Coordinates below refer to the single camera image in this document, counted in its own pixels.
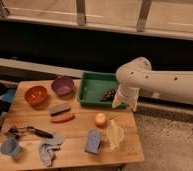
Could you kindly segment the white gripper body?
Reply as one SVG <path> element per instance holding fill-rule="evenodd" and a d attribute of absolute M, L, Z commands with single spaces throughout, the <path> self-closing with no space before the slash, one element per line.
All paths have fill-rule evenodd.
<path fill-rule="evenodd" d="M 117 90 L 117 98 L 120 102 L 125 104 L 132 104 L 136 102 L 139 97 L 139 89 L 130 87 L 125 84 L 120 84 Z"/>

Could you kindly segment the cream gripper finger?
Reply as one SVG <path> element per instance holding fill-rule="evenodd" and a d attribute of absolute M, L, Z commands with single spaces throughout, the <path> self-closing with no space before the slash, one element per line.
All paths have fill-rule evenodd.
<path fill-rule="evenodd" d="M 135 101 L 135 102 L 132 103 L 131 108 L 132 108 L 132 111 L 133 111 L 133 112 L 136 112 L 136 111 L 137 111 L 137 106 L 138 106 L 137 101 Z"/>
<path fill-rule="evenodd" d="M 113 102 L 112 102 L 112 108 L 115 109 L 121 104 L 121 99 L 118 95 L 114 96 Z"/>

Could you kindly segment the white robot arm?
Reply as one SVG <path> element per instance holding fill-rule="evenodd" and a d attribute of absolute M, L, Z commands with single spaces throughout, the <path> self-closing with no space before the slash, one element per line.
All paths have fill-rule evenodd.
<path fill-rule="evenodd" d="M 113 108 L 121 103 L 136 105 L 140 89 L 193 105 L 193 71 L 154 71 L 148 59 L 138 57 L 120 66 L 116 79 L 119 86 Z"/>

